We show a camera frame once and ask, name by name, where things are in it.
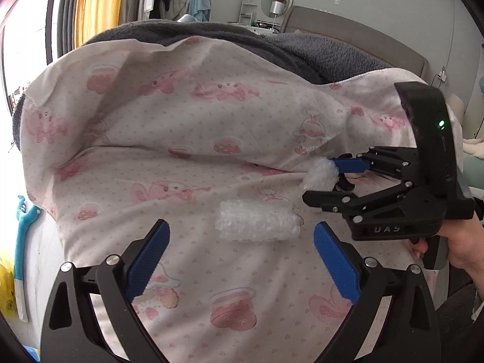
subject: yellow curtain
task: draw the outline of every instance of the yellow curtain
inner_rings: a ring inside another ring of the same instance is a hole
[[[77,0],[74,48],[104,30],[116,27],[121,0]]]

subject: cartoon print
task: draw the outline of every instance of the cartoon print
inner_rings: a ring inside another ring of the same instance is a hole
[[[59,168],[57,170],[57,176],[60,177],[60,180],[63,182],[67,178],[71,178],[72,176],[75,176],[79,172],[82,172],[84,168],[86,167],[88,163],[88,156],[87,155],[81,155],[79,158],[76,158],[75,160],[71,161],[69,164],[66,166]]]
[[[363,109],[360,108],[359,106],[348,106],[348,108],[350,108],[352,110],[352,115],[358,115],[358,116],[361,116],[361,117],[363,117],[365,115]]]
[[[183,43],[186,43],[187,45],[198,45],[200,42],[202,42],[202,37],[189,37],[186,38]]]
[[[96,139],[98,139],[98,144],[100,145],[108,146],[111,144],[111,141],[105,135],[107,125],[103,120],[104,117],[105,114],[100,113],[88,120],[83,136],[85,146],[93,145]]]
[[[212,296],[210,323],[217,328],[231,328],[238,332],[252,329],[257,323],[252,303],[255,295],[252,288],[235,288]]]
[[[377,126],[384,127],[390,132],[403,128],[407,124],[407,120],[403,115],[391,116],[387,113],[382,113],[381,115],[373,116],[371,119]]]
[[[294,135],[306,139],[325,138],[327,135],[323,123],[319,121],[320,113],[315,110],[308,110],[306,114],[307,118],[302,122],[301,127],[294,132]]]
[[[340,325],[351,307],[352,302],[342,298],[334,284],[329,299],[318,295],[309,298],[309,309],[313,315],[321,322],[332,326]]]
[[[330,84],[331,90],[340,90],[341,88],[343,88],[343,86],[340,83],[331,83]]]
[[[282,170],[267,168],[265,166],[257,165],[256,163],[245,163],[240,167],[245,173],[258,173],[262,177],[280,175],[282,173],[287,173]]]
[[[174,157],[179,157],[179,158],[190,158],[192,156],[191,154],[192,150],[189,148],[168,148],[168,153],[170,153]]]
[[[240,143],[235,139],[225,138],[218,139],[215,142],[214,150],[219,154],[237,154],[240,153]]]
[[[35,202],[37,198],[32,194],[32,191],[27,190],[27,197],[30,199],[31,202]]]
[[[81,221],[88,220],[89,218],[97,217],[99,213],[99,207],[96,204],[87,203],[81,206],[77,218]]]
[[[225,101],[234,99],[237,101],[245,101],[248,98],[259,98],[260,93],[257,89],[243,83],[210,83],[202,86],[197,83],[194,94],[203,100],[219,100]]]
[[[190,68],[182,67],[179,70],[166,72],[151,83],[141,86],[139,93],[148,96],[159,90],[164,94],[171,94],[175,91],[175,83],[181,81],[188,71],[190,71]]]
[[[57,214],[56,214],[56,209],[54,207],[54,205],[52,204],[51,206],[49,206],[47,208],[47,213],[50,214],[50,216],[55,220],[57,221]]]
[[[281,196],[281,193],[272,187],[263,188],[260,190],[260,194],[262,195],[262,200],[265,202],[274,202],[280,200],[289,202],[289,199]]]
[[[52,144],[59,136],[67,135],[67,121],[55,117],[48,106],[28,110],[24,118],[28,135],[34,137],[37,143],[46,140]]]
[[[134,203],[159,199],[167,200],[171,204],[181,205],[210,188],[189,188],[174,181],[160,180],[151,184],[148,190],[141,183],[134,183],[131,187],[131,199]]]
[[[167,275],[161,263],[150,278],[143,295],[135,298],[133,308],[137,314],[144,313],[151,320],[157,320],[162,307],[176,308],[180,297],[175,291],[181,285],[181,281]]]
[[[296,143],[299,144],[294,151],[299,155],[306,155],[309,151],[316,150],[327,143],[325,138],[329,139],[323,123],[319,121],[320,113],[315,110],[306,110],[305,113],[307,118],[294,132]]]
[[[113,84],[119,69],[111,65],[98,65],[94,67],[88,78],[86,87],[97,94],[106,94]]]

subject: bubble wrap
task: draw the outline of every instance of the bubble wrap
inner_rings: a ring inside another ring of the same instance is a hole
[[[232,200],[220,204],[215,227],[225,240],[288,240],[299,235],[292,203]]]
[[[304,191],[332,191],[338,182],[339,171],[336,164],[321,157],[315,159],[313,166],[304,176],[301,190]]]

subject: finger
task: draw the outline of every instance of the finger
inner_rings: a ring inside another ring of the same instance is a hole
[[[417,254],[418,257],[422,256],[428,251],[428,244],[425,239],[420,239],[417,244],[409,242],[410,248]]]

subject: screw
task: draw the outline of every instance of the screw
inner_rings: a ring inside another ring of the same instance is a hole
[[[420,269],[420,266],[419,265],[412,265],[412,266],[410,266],[410,271],[413,274],[420,274],[420,272],[422,271],[422,269]]]
[[[60,267],[60,270],[62,270],[64,273],[66,273],[66,271],[69,271],[70,269],[72,269],[72,263],[71,262],[65,262]]]
[[[365,258],[365,265],[369,268],[376,268],[378,266],[378,261],[373,257]]]
[[[116,265],[118,262],[119,262],[119,256],[117,256],[117,255],[111,255],[110,257],[107,257],[107,259],[106,259],[106,263],[107,263],[109,266],[114,266],[114,265]]]

